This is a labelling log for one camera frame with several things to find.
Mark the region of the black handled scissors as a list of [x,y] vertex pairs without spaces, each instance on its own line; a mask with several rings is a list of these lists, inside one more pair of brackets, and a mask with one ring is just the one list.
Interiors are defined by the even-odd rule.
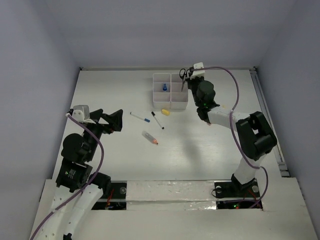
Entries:
[[183,91],[184,89],[184,86],[185,86],[185,82],[186,82],[186,77],[188,76],[188,70],[185,69],[185,68],[182,68],[180,71],[179,71],[179,77],[182,81],[182,84],[181,84],[181,92]]

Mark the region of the blue capped clear bottle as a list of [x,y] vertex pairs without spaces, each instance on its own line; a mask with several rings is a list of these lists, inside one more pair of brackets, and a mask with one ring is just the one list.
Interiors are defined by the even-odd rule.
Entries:
[[168,87],[167,87],[167,84],[166,84],[166,83],[163,83],[163,85],[162,85],[162,90],[163,90],[164,92],[166,92],[166,91],[168,90]]

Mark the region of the blue capped white marker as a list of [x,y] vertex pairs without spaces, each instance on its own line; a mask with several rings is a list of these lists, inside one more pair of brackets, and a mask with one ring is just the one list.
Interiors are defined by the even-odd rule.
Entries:
[[144,121],[144,122],[147,122],[147,123],[150,122],[149,119],[147,119],[147,118],[145,118],[145,117],[142,117],[142,116],[140,116],[140,115],[137,115],[137,114],[133,113],[132,111],[130,112],[130,115],[133,116],[133,117],[135,117],[135,118],[137,118],[137,119],[140,119],[140,120],[142,120],[142,121]]

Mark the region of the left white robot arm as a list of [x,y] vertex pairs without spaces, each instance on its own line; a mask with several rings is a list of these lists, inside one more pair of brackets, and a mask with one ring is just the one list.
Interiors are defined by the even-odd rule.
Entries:
[[32,240],[76,240],[85,219],[98,199],[112,192],[111,177],[101,173],[105,150],[101,136],[120,132],[123,110],[106,114],[76,105],[66,117],[83,129],[62,143],[62,162],[48,215],[31,235]]

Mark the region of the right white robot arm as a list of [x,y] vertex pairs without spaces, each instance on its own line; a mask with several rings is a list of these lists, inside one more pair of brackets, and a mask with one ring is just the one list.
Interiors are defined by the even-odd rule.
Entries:
[[219,125],[231,130],[232,137],[242,156],[238,168],[231,176],[230,190],[235,196],[242,196],[253,184],[261,162],[277,145],[277,138],[266,117],[260,111],[254,113],[235,112],[240,98],[239,85],[232,75],[236,87],[236,101],[227,110],[215,102],[214,85],[203,76],[192,77],[181,74],[183,84],[191,90],[199,118],[207,124]]

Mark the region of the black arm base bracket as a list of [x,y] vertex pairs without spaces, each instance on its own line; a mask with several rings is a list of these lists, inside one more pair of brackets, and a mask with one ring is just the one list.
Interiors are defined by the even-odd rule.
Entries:
[[218,198],[240,198],[241,194],[230,181],[220,181],[214,183],[214,188],[211,194]]

